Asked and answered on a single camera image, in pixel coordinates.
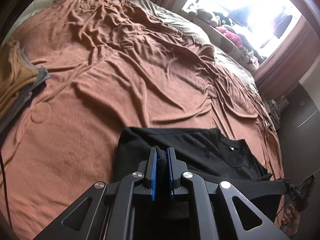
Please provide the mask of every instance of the wrinkled blanket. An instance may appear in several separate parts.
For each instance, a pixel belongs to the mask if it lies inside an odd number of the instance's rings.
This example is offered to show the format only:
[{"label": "wrinkled blanket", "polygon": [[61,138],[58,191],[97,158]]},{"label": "wrinkled blanket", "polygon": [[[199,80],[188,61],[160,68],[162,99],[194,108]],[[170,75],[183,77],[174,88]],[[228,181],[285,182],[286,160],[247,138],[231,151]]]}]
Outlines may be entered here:
[{"label": "wrinkled blanket", "polygon": [[[51,74],[1,150],[20,239],[32,239],[94,182],[112,182],[126,126],[218,127],[283,176],[261,98],[215,63],[212,45],[129,1],[60,0],[13,38]],[[2,183],[0,209],[6,216]]]}]

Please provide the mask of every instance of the silver bolt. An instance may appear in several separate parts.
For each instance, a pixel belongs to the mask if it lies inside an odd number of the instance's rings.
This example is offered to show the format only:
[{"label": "silver bolt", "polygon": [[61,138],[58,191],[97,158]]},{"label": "silver bolt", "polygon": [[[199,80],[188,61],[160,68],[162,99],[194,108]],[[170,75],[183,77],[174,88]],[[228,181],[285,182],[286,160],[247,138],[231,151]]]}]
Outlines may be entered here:
[{"label": "silver bolt", "polygon": [[132,177],[138,179],[142,177],[142,173],[140,171],[135,171],[134,173],[132,173]]},{"label": "silver bolt", "polygon": [[190,171],[186,171],[182,174],[183,177],[187,178],[187,179],[190,179],[193,177],[193,173],[190,172]]},{"label": "silver bolt", "polygon": [[220,182],[220,186],[225,188],[225,189],[228,189],[228,188],[231,187],[231,184],[228,181],[222,181],[222,182]]},{"label": "silver bolt", "polygon": [[94,187],[97,189],[103,188],[104,187],[104,182],[98,181],[94,184]]}]

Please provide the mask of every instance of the gray garment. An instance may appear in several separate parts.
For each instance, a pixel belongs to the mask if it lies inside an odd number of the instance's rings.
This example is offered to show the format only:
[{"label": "gray garment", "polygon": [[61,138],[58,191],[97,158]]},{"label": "gray garment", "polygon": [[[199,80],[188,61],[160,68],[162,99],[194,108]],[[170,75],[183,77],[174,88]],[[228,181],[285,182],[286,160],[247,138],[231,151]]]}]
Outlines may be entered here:
[{"label": "gray garment", "polygon": [[[20,54],[23,60],[30,65],[31,67],[35,66],[27,59],[26,55],[20,49]],[[29,101],[32,97],[32,91],[37,88],[40,84],[45,82],[48,78],[50,78],[50,74],[46,68],[40,67],[38,69],[37,80],[32,83],[24,86],[18,95],[17,100],[10,107],[9,111],[4,115],[2,120],[0,120],[0,134],[4,131],[4,129],[10,124],[10,122],[15,118],[15,116],[19,113],[19,111],[23,108],[23,106]]]}]

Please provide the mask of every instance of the human hand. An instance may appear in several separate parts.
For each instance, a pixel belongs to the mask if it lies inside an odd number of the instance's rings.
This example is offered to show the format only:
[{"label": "human hand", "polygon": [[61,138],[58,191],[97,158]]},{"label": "human hand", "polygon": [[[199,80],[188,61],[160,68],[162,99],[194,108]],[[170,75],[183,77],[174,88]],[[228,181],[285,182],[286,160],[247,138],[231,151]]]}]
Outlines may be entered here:
[{"label": "human hand", "polygon": [[286,225],[287,223],[290,222],[291,218],[293,217],[293,221],[291,225],[288,227],[287,231],[285,232],[287,236],[292,236],[298,231],[300,216],[301,216],[300,212],[298,212],[295,209],[295,207],[292,204],[290,204],[289,208],[285,211],[283,218],[281,220],[281,223],[283,225]]}]

